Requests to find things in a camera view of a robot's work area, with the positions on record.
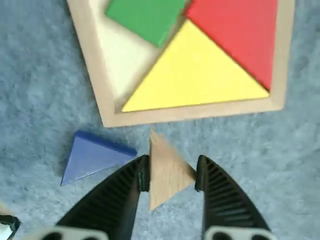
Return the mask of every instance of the tangram puzzle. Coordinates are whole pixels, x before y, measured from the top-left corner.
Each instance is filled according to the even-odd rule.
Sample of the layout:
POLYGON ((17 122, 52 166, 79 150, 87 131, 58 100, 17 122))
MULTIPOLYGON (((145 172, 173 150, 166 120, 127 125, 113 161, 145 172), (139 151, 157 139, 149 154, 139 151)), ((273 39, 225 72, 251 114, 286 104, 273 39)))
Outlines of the tangram puzzle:
POLYGON ((293 0, 68 0, 106 127, 279 110, 293 0))

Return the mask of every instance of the green square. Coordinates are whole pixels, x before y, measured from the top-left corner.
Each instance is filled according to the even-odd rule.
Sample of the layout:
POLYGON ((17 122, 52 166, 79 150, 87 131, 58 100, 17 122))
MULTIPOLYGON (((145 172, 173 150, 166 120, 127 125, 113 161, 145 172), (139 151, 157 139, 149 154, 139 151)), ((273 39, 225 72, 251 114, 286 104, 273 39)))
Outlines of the green square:
POLYGON ((105 15, 159 47, 184 7, 184 0, 111 0, 105 15))

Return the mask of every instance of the yellow triangle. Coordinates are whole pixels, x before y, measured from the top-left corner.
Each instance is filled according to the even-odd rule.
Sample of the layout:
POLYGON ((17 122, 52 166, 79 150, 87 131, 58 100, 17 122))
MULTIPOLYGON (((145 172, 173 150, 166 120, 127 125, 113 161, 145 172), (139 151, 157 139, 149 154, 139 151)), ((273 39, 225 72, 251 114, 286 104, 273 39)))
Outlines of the yellow triangle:
POLYGON ((254 78, 186 20, 122 111, 267 97, 269 93, 254 78))
POLYGON ((154 131, 150 134, 150 165, 149 210, 196 180, 196 171, 154 131))

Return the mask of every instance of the puzzle piece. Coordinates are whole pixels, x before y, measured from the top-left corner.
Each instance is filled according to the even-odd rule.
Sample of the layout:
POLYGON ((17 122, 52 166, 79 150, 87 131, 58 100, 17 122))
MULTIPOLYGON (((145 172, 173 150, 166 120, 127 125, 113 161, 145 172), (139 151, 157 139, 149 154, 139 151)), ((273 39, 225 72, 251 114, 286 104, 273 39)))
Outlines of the puzzle piece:
POLYGON ((112 0, 105 14, 159 47, 184 6, 184 0, 112 0))
POLYGON ((186 15, 269 90, 277 6, 277 0, 193 0, 186 15))
POLYGON ((190 20, 123 112, 267 98, 269 93, 190 20))
POLYGON ((154 131, 150 134, 150 161, 149 210, 196 180, 196 171, 154 131))
POLYGON ((74 135, 61 185, 115 165, 126 164, 136 155, 137 151, 132 148, 79 130, 74 135))

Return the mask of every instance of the blue carpet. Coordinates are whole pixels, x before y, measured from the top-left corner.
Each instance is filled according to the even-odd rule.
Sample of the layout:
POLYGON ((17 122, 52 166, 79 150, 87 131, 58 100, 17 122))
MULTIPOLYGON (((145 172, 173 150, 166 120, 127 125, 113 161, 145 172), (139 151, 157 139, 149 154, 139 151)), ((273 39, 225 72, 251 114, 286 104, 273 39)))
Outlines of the blue carpet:
MULTIPOLYGON (((20 236, 52 225, 117 169, 60 187, 76 130, 141 155, 153 127, 193 167, 199 154, 223 166, 278 239, 318 239, 319 0, 297 0, 288 83, 280 112, 103 128, 65 0, 1 0, 0 199, 21 219, 20 236)), ((200 239, 202 197, 191 186, 149 213, 143 194, 132 239, 200 239)))

